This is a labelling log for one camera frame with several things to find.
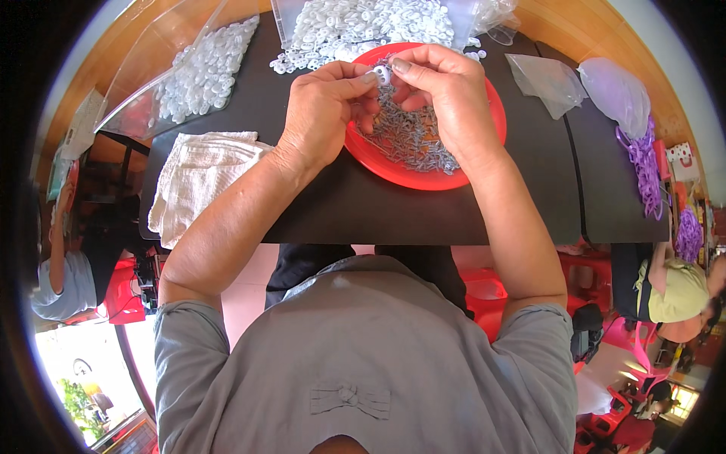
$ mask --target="purple ribbon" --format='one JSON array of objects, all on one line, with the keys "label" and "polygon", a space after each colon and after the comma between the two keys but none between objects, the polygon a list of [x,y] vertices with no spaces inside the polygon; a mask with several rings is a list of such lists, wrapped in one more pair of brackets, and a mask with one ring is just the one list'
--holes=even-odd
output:
[{"label": "purple ribbon", "polygon": [[615,137],[628,151],[628,158],[635,166],[640,200],[645,205],[645,217],[652,213],[656,220],[660,221],[663,216],[663,199],[661,198],[661,179],[658,176],[656,151],[653,149],[653,141],[656,139],[656,135],[653,133],[655,127],[656,122],[653,121],[653,116],[648,116],[648,129],[645,131],[645,136],[631,139],[620,129],[620,126],[616,126]]},{"label": "purple ribbon", "polygon": [[686,207],[680,214],[676,254],[681,259],[693,263],[698,258],[701,246],[703,246],[703,227],[698,223],[693,210]]}]

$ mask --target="fingernail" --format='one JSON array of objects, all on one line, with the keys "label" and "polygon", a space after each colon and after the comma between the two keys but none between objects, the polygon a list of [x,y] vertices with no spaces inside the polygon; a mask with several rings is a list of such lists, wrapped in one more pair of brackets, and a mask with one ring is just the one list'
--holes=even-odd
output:
[{"label": "fingernail", "polygon": [[400,58],[394,58],[391,62],[391,67],[397,73],[405,74],[408,73],[409,69],[411,69],[411,62],[407,62],[406,60],[402,60]]},{"label": "fingernail", "polygon": [[370,84],[376,79],[377,77],[373,72],[365,73],[363,76],[361,76],[361,82],[363,82],[364,84]]}]

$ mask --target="white towel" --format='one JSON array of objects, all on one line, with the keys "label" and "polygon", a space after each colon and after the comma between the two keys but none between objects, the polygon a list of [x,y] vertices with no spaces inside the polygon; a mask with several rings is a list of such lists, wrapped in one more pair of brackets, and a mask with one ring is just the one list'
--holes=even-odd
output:
[{"label": "white towel", "polygon": [[156,184],[149,230],[176,246],[204,208],[272,149],[256,132],[179,134]]}]

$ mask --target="person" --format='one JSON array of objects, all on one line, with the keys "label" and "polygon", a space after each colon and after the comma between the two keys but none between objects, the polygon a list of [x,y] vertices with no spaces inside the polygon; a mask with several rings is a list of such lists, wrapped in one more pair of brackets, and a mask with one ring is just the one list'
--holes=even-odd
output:
[{"label": "person", "polygon": [[[165,263],[154,328],[161,452],[572,451],[566,284],[497,138],[484,69],[438,45],[391,64],[394,100],[405,110],[433,106],[441,140],[471,181],[509,298],[497,340],[392,256],[346,256],[316,271],[307,263],[328,250],[281,247],[299,255],[278,268],[301,263],[302,282],[271,300],[230,353],[221,293],[336,159],[346,124],[371,132],[379,111],[371,67],[331,62],[294,80],[277,146],[199,215]],[[273,284],[272,293],[284,290]]]},{"label": "person", "polygon": [[656,424],[651,419],[638,419],[628,415],[615,430],[611,444],[618,454],[647,450],[653,441]]},{"label": "person", "polygon": [[[673,400],[671,394],[673,389],[668,381],[659,381],[651,386],[654,378],[647,378],[641,387],[642,391],[648,390],[648,396],[643,402],[633,402],[632,413],[639,419],[654,419],[657,415],[668,413],[678,401]],[[640,390],[635,386],[630,387],[624,394],[626,397],[635,396]]]},{"label": "person", "polygon": [[124,249],[143,256],[153,242],[139,234],[138,195],[117,205],[96,209],[83,232],[81,248],[65,251],[63,214],[74,193],[69,180],[60,190],[51,226],[50,258],[38,268],[38,288],[30,296],[30,307],[46,320],[66,320],[102,303],[114,267]]},{"label": "person", "polygon": [[670,241],[655,248],[613,244],[611,262],[613,307],[630,330],[637,321],[677,323],[697,317],[726,288],[726,256],[718,256],[706,276],[697,264],[674,257]]},{"label": "person", "polygon": [[658,328],[658,336],[677,344],[685,344],[698,336],[708,336],[721,319],[725,299],[726,290],[721,290],[716,298],[709,299],[709,303],[698,315],[680,322],[663,323]]}]

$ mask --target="gray shirt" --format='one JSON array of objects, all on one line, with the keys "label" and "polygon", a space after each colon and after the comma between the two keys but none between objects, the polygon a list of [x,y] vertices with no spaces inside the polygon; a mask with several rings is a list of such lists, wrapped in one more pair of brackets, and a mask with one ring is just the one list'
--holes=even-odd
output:
[{"label": "gray shirt", "polygon": [[221,315],[166,304],[155,324],[163,453],[571,453],[571,320],[555,304],[484,331],[387,256],[337,262],[288,291],[229,353]]},{"label": "gray shirt", "polygon": [[66,320],[97,305],[91,265],[83,252],[68,251],[65,254],[60,294],[56,294],[50,285],[50,259],[41,263],[38,284],[30,297],[30,307],[46,320]]}]

